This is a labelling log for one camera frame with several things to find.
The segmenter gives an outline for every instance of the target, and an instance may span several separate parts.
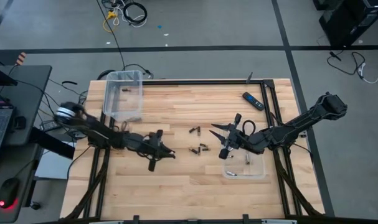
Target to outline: clear plastic container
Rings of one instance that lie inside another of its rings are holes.
[[[140,71],[110,72],[106,80],[104,114],[118,122],[140,120],[143,74]]]
[[[252,126],[246,125],[245,132],[251,133]],[[219,129],[219,134],[227,138],[228,132]],[[265,164],[263,162],[263,154],[256,155],[245,149],[231,149],[230,156],[223,160],[222,174],[228,179],[252,179],[260,180],[265,178]]]

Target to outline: wooden tabletop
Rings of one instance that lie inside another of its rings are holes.
[[[287,122],[298,116],[293,89],[289,79],[274,81],[281,116]],[[227,179],[222,175],[222,160],[218,158],[220,141],[209,132],[210,129],[217,131],[211,123],[232,123],[236,113],[242,115],[242,122],[254,121],[257,130],[266,128],[265,111],[256,110],[242,99],[242,93],[247,91],[262,102],[259,85],[151,85],[143,88],[142,122],[130,123],[128,128],[143,135],[164,130],[163,143],[176,151],[176,159],[163,159],[157,162],[155,171],[150,172],[147,159],[134,152],[113,149],[102,220],[132,220],[133,215],[139,215],[141,220],[239,219],[242,214],[249,214],[250,218],[284,217],[272,152],[266,149],[263,155],[264,179]],[[104,81],[90,83],[85,107],[98,118],[104,90]],[[269,91],[268,98],[274,111]],[[194,126],[201,127],[201,136],[189,133]],[[200,142],[208,145],[210,151],[197,156],[188,150],[198,147]],[[297,144],[307,147],[305,139],[299,138]],[[74,157],[86,148],[87,140],[79,141]],[[89,149],[71,168],[61,217],[72,211],[87,190],[93,152]],[[315,209],[324,212],[309,153],[293,146],[291,160],[298,188]],[[293,213],[291,191],[287,186],[286,189]],[[95,204],[92,203],[92,215]]]

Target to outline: remote control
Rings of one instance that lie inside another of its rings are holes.
[[[260,111],[265,109],[264,105],[261,102],[259,102],[257,99],[255,99],[255,97],[253,97],[251,94],[245,92],[243,93],[243,98],[247,100],[249,103],[251,103],[252,106],[254,106],[256,109]]]

